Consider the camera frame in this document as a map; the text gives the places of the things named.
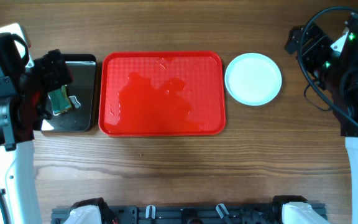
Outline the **green yellow scrub sponge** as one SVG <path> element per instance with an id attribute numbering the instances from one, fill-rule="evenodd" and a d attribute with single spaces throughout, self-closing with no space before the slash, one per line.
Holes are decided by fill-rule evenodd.
<path id="1" fill-rule="evenodd" d="M 67 86 L 48 93 L 52 105 L 52 113 L 57 116 L 72 109 L 72 103 L 67 95 Z"/>

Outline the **light blue plate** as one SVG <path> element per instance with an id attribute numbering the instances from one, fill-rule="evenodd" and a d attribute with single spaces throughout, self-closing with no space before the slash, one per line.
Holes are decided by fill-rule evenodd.
<path id="1" fill-rule="evenodd" d="M 246 53 L 234 58 L 226 68 L 227 92 L 239 103 L 262 106 L 271 102 L 282 87 L 282 73 L 269 57 Z"/>

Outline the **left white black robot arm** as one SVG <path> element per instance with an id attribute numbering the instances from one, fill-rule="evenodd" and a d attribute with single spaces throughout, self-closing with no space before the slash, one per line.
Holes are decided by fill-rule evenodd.
<path id="1" fill-rule="evenodd" d="M 98 62 L 55 49 L 39 58 L 18 23 L 0 27 L 0 223 L 41 223 L 34 133 L 83 132 L 94 122 Z"/>

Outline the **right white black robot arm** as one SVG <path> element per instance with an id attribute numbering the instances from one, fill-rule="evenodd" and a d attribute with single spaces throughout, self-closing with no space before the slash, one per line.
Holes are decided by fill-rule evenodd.
<path id="1" fill-rule="evenodd" d="M 308 75 L 308 87 L 330 94 L 329 111 L 340 123 L 351 166 L 352 222 L 358 223 L 358 15 L 346 22 L 333 41 L 317 24 L 290 29 L 284 49 L 299 51 L 297 60 Z"/>

